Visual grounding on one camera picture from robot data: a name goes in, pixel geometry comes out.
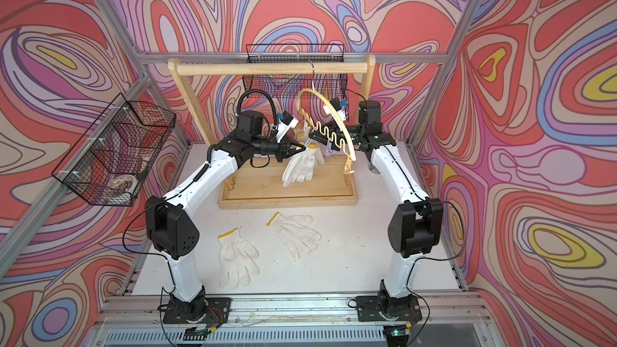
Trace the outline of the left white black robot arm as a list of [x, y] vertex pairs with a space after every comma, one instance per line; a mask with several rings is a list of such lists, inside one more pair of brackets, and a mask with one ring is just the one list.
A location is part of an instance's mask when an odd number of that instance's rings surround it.
[[165, 308], [165, 319], [178, 323], [226, 322], [226, 317], [207, 302], [198, 277], [194, 249], [199, 230], [193, 222], [196, 210], [226, 178], [256, 155], [278, 162], [305, 152], [288, 131], [298, 124], [289, 112], [275, 114], [268, 135], [263, 135], [265, 116], [257, 111], [237, 114], [237, 125], [222, 141], [210, 146], [200, 168], [184, 182], [159, 198], [146, 201], [146, 235], [165, 258], [174, 285]]

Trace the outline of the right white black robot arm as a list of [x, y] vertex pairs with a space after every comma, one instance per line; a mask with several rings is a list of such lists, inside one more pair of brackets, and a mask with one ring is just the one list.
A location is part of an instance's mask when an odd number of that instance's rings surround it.
[[407, 321], [422, 319], [419, 297], [412, 290], [420, 264], [440, 242], [444, 204], [423, 191], [403, 163], [395, 139], [382, 130], [381, 105], [360, 101], [358, 124], [349, 128], [353, 143], [384, 178], [397, 206], [387, 228], [394, 255], [386, 277], [374, 296], [353, 298], [358, 320]]

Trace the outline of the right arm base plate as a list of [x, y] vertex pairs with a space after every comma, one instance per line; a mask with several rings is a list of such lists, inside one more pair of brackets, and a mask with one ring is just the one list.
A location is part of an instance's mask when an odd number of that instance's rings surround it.
[[357, 296], [352, 302], [361, 322], [406, 321], [415, 324], [424, 318], [415, 295], [401, 298], [388, 295]]

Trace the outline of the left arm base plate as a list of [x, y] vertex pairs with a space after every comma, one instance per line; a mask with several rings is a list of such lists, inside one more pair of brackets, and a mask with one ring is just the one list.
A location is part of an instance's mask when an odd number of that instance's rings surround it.
[[164, 309], [165, 325], [222, 325], [228, 322], [231, 298], [196, 297], [192, 302], [184, 302], [172, 296]]

